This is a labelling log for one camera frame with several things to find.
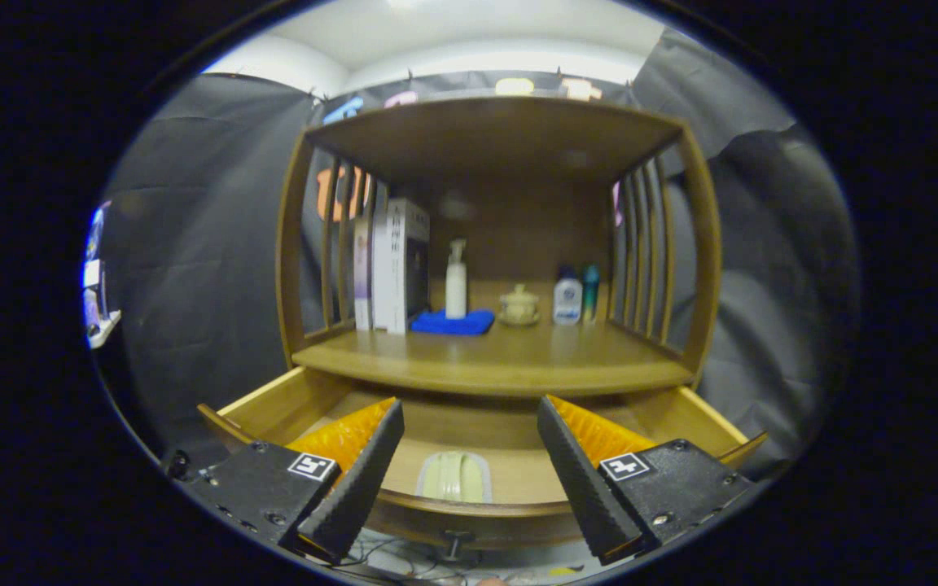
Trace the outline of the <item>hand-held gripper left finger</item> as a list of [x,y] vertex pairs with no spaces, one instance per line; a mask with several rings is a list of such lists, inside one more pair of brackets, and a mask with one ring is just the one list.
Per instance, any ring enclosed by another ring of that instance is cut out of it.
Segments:
[[222,461],[180,462],[180,483],[253,537],[339,563],[375,507],[405,434],[388,397],[287,445],[253,440]]

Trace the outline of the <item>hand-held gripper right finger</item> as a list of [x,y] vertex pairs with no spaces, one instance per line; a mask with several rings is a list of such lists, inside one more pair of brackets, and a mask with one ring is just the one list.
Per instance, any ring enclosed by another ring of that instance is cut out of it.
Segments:
[[753,489],[750,479],[687,439],[658,443],[557,396],[541,398],[537,433],[603,565],[670,545]]

